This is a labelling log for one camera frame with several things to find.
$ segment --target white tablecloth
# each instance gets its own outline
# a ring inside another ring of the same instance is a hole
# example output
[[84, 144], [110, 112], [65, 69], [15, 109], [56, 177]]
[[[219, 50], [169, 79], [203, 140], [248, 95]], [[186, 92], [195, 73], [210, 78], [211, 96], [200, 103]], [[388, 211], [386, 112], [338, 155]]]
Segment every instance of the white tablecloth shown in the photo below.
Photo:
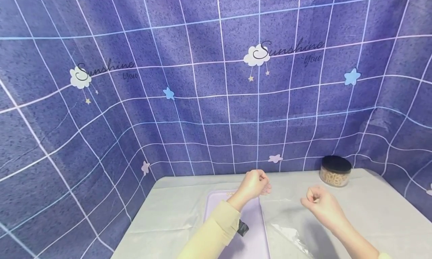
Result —
[[[290, 241], [295, 230], [316, 259], [350, 258], [342, 244], [299, 202], [308, 186], [322, 183], [318, 171], [268, 176], [273, 192], [260, 200], [272, 259], [308, 258]], [[111, 259], [176, 258], [203, 223], [207, 194], [236, 189], [243, 177], [160, 179]], [[329, 190], [352, 224], [380, 251], [394, 259], [432, 258], [432, 223], [380, 176], [355, 169], [346, 187]]]

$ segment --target jar of cereal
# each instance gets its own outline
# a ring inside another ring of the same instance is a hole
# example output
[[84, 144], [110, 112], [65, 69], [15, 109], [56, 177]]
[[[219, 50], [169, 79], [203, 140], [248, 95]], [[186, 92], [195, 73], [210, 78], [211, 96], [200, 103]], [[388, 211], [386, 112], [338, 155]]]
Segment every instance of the jar of cereal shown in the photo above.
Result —
[[328, 185], [343, 187], [348, 184], [351, 163], [339, 156], [325, 156], [321, 162], [319, 177]]

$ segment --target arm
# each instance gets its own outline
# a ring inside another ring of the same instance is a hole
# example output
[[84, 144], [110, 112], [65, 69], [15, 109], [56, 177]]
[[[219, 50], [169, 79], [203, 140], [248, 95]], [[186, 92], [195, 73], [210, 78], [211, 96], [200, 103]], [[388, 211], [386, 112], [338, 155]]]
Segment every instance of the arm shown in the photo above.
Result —
[[240, 213], [222, 201], [187, 242], [178, 259], [216, 259], [239, 229]]
[[222, 201], [187, 242], [177, 259], [217, 259], [239, 229], [240, 212], [249, 200], [271, 192], [262, 170], [246, 173], [238, 190]]
[[350, 223], [344, 227], [336, 228], [333, 234], [343, 244], [352, 259], [379, 257], [379, 251], [362, 237]]
[[351, 225], [333, 194], [322, 186], [310, 187], [301, 204], [343, 244], [352, 259], [389, 259], [387, 254], [380, 254]]

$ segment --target purple backdrop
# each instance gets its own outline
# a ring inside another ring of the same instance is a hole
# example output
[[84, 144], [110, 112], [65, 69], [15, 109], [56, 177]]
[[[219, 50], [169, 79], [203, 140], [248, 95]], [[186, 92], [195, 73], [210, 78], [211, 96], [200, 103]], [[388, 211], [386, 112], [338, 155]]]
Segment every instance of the purple backdrop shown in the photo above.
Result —
[[0, 0], [0, 257], [107, 259], [161, 177], [328, 154], [432, 220], [431, 10]]

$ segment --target black jar lid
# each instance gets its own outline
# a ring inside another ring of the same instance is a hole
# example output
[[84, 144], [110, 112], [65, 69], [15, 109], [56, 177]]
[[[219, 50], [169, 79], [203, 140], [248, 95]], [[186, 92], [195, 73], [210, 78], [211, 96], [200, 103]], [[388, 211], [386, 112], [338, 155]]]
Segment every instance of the black jar lid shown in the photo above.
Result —
[[349, 174], [353, 167], [349, 160], [340, 156], [325, 156], [321, 161], [321, 166], [336, 174]]

